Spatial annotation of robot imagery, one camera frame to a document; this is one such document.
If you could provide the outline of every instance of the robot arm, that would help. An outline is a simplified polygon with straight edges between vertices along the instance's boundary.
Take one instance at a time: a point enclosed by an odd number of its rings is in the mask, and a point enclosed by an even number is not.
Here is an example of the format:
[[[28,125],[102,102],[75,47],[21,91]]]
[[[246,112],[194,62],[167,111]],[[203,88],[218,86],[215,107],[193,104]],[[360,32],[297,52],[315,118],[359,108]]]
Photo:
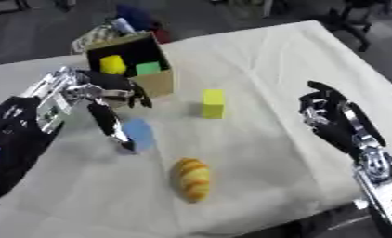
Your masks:
[[[151,101],[143,88],[119,75],[76,71],[63,67],[48,74],[19,97],[0,105],[0,197],[9,193],[34,166],[63,128],[65,120],[82,100],[103,133],[133,151],[135,143],[122,130],[115,112],[103,100],[109,97]]]
[[[392,156],[363,110],[337,90],[308,82],[317,91],[300,98],[300,113],[313,132],[353,159],[354,177],[384,237],[392,237]]]

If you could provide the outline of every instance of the white tablecloth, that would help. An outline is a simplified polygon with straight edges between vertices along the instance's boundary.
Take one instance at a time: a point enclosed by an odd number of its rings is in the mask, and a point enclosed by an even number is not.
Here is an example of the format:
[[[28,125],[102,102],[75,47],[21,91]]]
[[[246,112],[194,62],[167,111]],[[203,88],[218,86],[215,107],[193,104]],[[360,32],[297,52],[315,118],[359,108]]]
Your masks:
[[[326,32],[302,22],[209,35],[164,45],[176,93],[154,108],[121,109],[144,118],[156,145],[125,155],[85,107],[36,167],[0,200],[0,238],[231,236],[304,218],[359,196],[351,160],[314,136],[297,113],[307,80],[338,88],[379,127],[392,152],[392,85]],[[79,56],[0,66],[0,102]],[[202,91],[225,92],[221,120],[202,119]],[[206,201],[188,204],[171,189],[181,157],[212,169]]]

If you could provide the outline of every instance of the open box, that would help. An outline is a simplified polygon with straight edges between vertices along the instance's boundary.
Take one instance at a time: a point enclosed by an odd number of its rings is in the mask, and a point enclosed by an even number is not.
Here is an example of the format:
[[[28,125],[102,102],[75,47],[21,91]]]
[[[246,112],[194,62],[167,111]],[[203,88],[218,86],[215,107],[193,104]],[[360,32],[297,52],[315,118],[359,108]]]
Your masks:
[[[157,40],[152,33],[139,33],[91,45],[86,51],[89,67],[99,72],[99,60],[119,55],[127,65],[126,77],[144,87],[151,98],[168,95],[174,91],[173,71]],[[137,75],[136,66],[158,61],[160,71],[153,74]]]

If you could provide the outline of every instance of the yellow cube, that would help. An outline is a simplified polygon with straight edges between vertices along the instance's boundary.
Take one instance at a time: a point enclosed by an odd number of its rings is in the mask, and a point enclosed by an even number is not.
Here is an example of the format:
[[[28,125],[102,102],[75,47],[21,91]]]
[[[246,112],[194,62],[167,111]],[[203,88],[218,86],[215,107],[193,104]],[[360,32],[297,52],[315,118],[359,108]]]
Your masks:
[[[126,65],[121,56],[108,56],[100,59],[100,71],[107,74],[124,74]]]
[[[206,119],[222,119],[224,110],[223,91],[221,89],[205,89],[203,91],[202,117]]]

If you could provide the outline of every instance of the orange striped ball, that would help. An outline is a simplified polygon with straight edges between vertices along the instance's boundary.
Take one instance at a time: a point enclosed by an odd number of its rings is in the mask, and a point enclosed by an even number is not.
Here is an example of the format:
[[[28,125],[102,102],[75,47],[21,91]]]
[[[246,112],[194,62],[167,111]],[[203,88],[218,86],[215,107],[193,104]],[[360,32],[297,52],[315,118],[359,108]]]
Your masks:
[[[180,186],[191,202],[203,200],[209,193],[209,168],[197,159],[183,158],[177,164]]]

